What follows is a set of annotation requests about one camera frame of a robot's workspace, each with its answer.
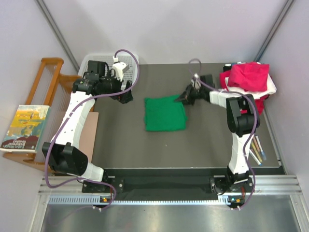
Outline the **white plastic basket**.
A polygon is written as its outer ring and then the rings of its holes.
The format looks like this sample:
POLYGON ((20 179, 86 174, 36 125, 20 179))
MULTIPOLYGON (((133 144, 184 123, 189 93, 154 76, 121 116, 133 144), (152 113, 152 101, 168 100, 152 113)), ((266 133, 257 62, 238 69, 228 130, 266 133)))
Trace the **white plastic basket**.
MULTIPOLYGON (((97 54, 88 54, 84 57, 80 69, 78 71, 79 76, 83 76, 84 72, 87 71, 88 61, 95 60, 95 61, 103 61, 109 65, 109 68, 112 68, 113 65, 113 56, 114 53, 97 53, 97 54)), ((124 73, 123 83, 121 86, 121 90, 125 90, 127 81, 131 81, 132 83, 135 82, 137 78, 137 65, 133 57, 125 52, 118 53, 117 55, 120 62, 124 62, 126 65, 129 66, 129 70, 124 73)))

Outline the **white folded shirt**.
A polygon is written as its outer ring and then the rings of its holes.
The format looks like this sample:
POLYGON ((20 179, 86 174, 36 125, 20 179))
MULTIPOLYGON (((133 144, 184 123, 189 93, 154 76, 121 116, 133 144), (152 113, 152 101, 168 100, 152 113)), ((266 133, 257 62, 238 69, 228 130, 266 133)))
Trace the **white folded shirt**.
POLYGON ((276 91, 277 91, 277 88, 276 88, 275 84, 273 83, 269 74, 268 74, 268 77, 267 77, 267 90, 266 91, 245 91, 245 90, 243 90, 242 88, 239 88, 239 87, 229 87, 227 85, 228 79, 229 79, 229 77, 225 77, 223 79, 224 84, 226 84, 226 89, 228 91, 239 92, 239 93, 242 93, 242 94, 251 94, 255 100, 261 99, 261 98, 268 96, 268 95, 272 95, 272 94, 276 93, 276 91))

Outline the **pink red folded shirt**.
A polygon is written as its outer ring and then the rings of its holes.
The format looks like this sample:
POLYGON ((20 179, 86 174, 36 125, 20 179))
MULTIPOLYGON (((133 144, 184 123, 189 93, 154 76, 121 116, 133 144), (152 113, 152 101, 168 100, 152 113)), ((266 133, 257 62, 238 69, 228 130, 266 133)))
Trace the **pink red folded shirt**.
POLYGON ((270 65, 257 62, 234 64, 231 67, 227 85, 239 87, 245 91, 264 92, 270 65))

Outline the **orange marker pen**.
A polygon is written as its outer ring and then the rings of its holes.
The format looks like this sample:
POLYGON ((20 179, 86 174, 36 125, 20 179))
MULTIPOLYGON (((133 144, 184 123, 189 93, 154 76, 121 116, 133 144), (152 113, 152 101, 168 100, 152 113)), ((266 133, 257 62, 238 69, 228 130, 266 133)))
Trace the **orange marker pen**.
POLYGON ((253 143, 254 143, 256 149, 258 149, 259 147, 258 147, 258 144, 257 144, 257 141, 256 141, 256 138, 255 138, 255 137, 253 137, 253 143))

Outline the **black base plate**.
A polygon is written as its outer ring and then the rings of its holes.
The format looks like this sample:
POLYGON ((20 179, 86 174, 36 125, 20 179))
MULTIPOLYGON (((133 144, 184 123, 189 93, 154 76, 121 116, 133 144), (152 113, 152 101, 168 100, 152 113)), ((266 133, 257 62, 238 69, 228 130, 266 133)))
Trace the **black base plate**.
POLYGON ((103 182, 116 188, 118 201, 214 200, 217 192, 230 193, 226 168, 114 168, 106 169, 103 182))

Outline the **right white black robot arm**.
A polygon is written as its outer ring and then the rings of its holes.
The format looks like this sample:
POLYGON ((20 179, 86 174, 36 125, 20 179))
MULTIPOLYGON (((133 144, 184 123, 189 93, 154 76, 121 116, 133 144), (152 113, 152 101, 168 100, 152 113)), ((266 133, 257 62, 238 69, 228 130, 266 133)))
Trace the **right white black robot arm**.
POLYGON ((251 94, 216 89, 211 74, 200 76, 195 73, 191 83, 175 102, 194 105, 195 101, 200 99, 226 110, 227 125, 232 133, 232 154, 225 181, 223 184, 214 186, 214 190, 223 188, 221 192, 237 191, 249 182, 250 144, 260 125, 254 97, 251 94))

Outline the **wooden rack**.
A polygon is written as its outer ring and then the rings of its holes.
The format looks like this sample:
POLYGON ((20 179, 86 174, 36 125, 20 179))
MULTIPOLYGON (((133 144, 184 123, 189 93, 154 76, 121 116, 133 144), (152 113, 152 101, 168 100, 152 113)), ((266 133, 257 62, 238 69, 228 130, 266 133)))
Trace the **wooden rack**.
POLYGON ((58 130, 79 76, 64 75, 61 58, 42 58, 25 103, 18 107, 5 136, 3 157, 44 171, 42 145, 58 130))

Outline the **red bottom shirt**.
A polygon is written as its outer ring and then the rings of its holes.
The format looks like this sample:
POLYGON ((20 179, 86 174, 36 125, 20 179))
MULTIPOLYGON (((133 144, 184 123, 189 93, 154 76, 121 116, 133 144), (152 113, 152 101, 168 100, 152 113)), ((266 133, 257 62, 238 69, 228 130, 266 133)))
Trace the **red bottom shirt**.
MULTIPOLYGON (((220 86, 221 88, 228 90, 227 89, 227 85, 225 83, 225 78, 227 78, 230 74, 230 71, 226 71, 226 72, 222 72, 220 73, 220 86)), ((262 96, 260 99, 255 99, 255 105, 257 108, 257 111, 259 113, 259 115, 262 114, 263 110, 264 110, 264 100, 266 100, 269 97, 269 95, 264 95, 262 96)))

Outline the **yellow marker pen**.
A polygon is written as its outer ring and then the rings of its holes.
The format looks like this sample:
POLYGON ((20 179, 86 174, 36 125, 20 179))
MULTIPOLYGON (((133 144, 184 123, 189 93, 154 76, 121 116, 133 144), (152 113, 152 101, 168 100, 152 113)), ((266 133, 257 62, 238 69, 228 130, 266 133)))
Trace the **yellow marker pen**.
POLYGON ((254 152, 255 152, 257 158, 259 159, 259 161, 260 161, 260 162, 263 162, 262 159, 261 159, 261 157, 260 157, 260 154, 259 154, 259 152, 258 152, 258 150, 257 150, 257 148, 256 148, 256 146, 254 145, 254 142, 251 143, 251 147, 253 148, 253 150, 254 150, 254 152))

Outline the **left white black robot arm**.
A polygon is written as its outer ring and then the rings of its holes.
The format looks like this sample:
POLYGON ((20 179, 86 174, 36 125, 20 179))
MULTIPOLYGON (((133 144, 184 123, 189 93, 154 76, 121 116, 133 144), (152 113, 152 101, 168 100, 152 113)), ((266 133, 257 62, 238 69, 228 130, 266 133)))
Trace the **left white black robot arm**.
POLYGON ((111 68, 103 61, 88 61, 86 72, 72 84, 70 103, 60 128, 51 142, 45 142, 42 146, 51 170, 92 180, 98 191, 108 189, 110 183, 104 177, 103 168, 92 164, 79 149, 80 137, 96 96, 107 95, 121 103, 133 99, 130 91, 132 81, 126 82, 125 93, 121 91, 124 74, 128 70, 129 65, 118 58, 113 59, 111 68))

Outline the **green t shirt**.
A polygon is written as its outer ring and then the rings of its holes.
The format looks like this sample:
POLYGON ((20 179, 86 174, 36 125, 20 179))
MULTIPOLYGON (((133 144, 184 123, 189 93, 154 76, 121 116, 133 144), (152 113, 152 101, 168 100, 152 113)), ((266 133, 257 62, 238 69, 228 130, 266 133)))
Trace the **green t shirt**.
POLYGON ((186 129, 184 105, 176 101, 179 94, 162 98, 144 99, 145 130, 150 132, 181 131, 186 129))

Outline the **paperback book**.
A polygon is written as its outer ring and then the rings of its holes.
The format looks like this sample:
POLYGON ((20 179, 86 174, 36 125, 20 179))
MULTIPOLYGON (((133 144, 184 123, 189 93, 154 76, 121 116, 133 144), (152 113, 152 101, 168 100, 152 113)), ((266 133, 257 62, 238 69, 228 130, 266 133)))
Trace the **paperback book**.
POLYGON ((50 111, 49 105, 19 105, 0 150, 10 153, 36 153, 50 111))

